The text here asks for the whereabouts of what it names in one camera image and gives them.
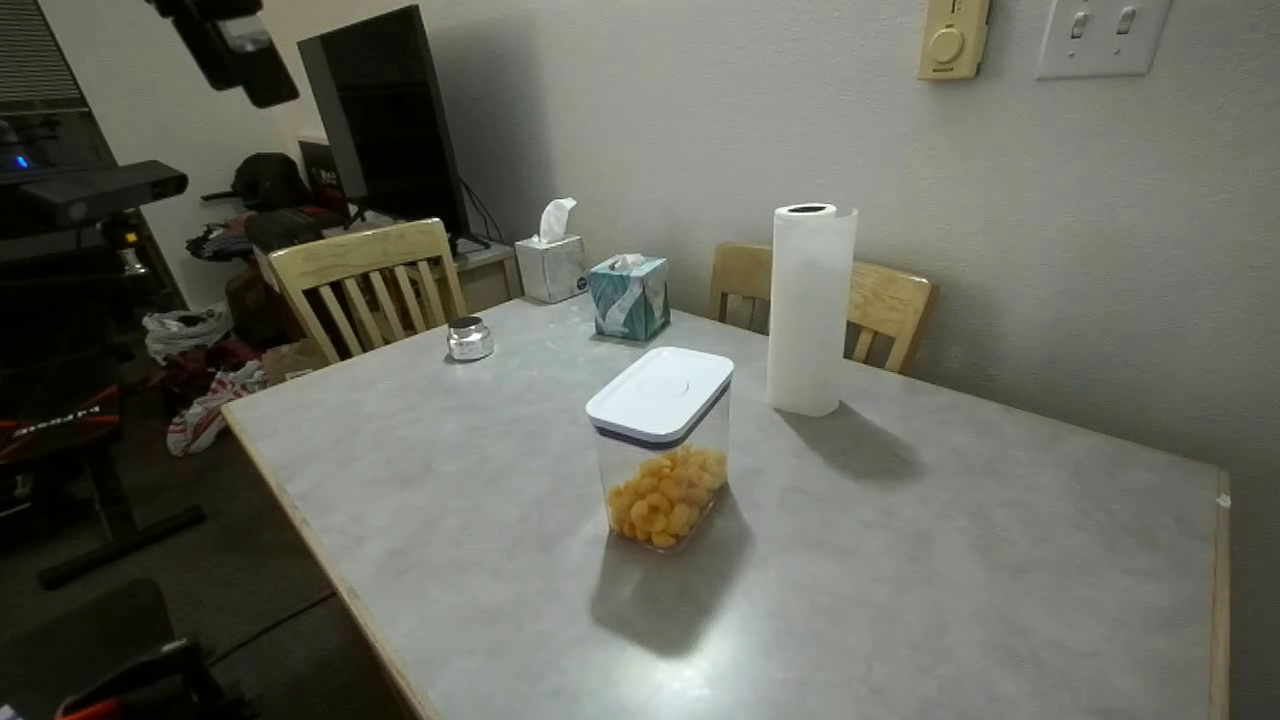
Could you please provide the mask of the black keyboard on stand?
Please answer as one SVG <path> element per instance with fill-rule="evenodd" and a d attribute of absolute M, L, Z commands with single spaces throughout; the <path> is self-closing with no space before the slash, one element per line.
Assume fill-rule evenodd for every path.
<path fill-rule="evenodd" d="M 9 170 L 0 178 L 0 235 L 85 227 L 113 213 L 182 197 L 187 175 L 160 161 L 80 170 Z"/>

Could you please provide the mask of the small silver metal tin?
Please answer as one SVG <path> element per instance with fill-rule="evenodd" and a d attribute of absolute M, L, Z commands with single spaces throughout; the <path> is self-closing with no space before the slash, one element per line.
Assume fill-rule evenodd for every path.
<path fill-rule="evenodd" d="M 476 364 L 493 357 L 493 329 L 479 314 L 460 314 L 447 322 L 444 360 Z"/>

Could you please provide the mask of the teal patterned tissue box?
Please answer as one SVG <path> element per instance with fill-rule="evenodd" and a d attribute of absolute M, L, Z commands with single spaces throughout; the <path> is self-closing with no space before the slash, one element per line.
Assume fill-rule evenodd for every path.
<path fill-rule="evenodd" d="M 583 286 L 595 308 L 595 332 L 608 341 L 645 345 L 669 322 L 669 258 L 608 257 L 587 266 Z"/>

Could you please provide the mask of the black flat screen monitor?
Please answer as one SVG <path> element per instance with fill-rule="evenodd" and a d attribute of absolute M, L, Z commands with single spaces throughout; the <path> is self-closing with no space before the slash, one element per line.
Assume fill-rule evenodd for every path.
<path fill-rule="evenodd" d="M 346 201 L 468 233 L 436 59 L 416 2 L 301 41 Z"/>

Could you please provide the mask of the white rectangular container lid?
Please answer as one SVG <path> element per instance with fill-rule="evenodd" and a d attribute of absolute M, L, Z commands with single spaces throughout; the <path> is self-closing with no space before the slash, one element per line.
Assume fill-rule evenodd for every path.
<path fill-rule="evenodd" d="M 618 371 L 583 416 L 611 435 L 642 445 L 681 445 L 725 396 L 738 364 L 697 348 L 648 348 Z"/>

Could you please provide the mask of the clear plastic food container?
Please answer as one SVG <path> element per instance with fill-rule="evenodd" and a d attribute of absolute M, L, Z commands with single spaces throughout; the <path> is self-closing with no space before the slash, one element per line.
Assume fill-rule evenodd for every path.
<path fill-rule="evenodd" d="M 595 472 L 608 532 L 648 550 L 676 550 L 710 529 L 727 490 L 727 409 L 714 402 L 681 445 L 602 431 Z"/>

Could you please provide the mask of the wooden chair by wall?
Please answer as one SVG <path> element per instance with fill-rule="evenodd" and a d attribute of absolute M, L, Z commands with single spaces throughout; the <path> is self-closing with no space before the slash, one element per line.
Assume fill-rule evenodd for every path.
<path fill-rule="evenodd" d="M 774 252 L 766 242 L 721 242 L 714 257 L 714 310 L 725 322 L 766 332 L 774 300 Z M 904 371 L 932 302 L 932 280 L 858 258 L 846 357 L 884 371 Z"/>

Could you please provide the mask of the white paper towel roll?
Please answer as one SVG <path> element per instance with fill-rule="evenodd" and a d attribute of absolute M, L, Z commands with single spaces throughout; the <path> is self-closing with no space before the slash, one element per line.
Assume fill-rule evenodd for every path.
<path fill-rule="evenodd" d="M 793 416 L 839 409 L 858 216 L 836 202 L 774 213 L 767 402 Z"/>

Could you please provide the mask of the white double light switch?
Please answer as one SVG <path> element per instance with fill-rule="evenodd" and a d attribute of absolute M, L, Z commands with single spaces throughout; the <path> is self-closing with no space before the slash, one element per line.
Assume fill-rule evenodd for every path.
<path fill-rule="evenodd" d="M 1150 77 L 1171 0 L 1052 0 L 1042 79 Z"/>

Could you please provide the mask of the beige wall thermostat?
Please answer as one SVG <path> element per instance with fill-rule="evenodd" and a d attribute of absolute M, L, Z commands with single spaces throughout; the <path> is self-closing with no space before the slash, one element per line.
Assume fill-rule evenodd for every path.
<path fill-rule="evenodd" d="M 922 79 L 978 79 L 990 46 L 992 0 L 930 0 Z"/>

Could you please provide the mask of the light wooden slatted chair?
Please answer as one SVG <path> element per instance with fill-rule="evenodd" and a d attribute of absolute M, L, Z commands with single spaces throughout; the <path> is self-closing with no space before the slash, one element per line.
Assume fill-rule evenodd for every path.
<path fill-rule="evenodd" d="M 276 248 L 268 266 L 303 335 L 347 360 L 468 314 L 440 218 L 376 224 Z"/>

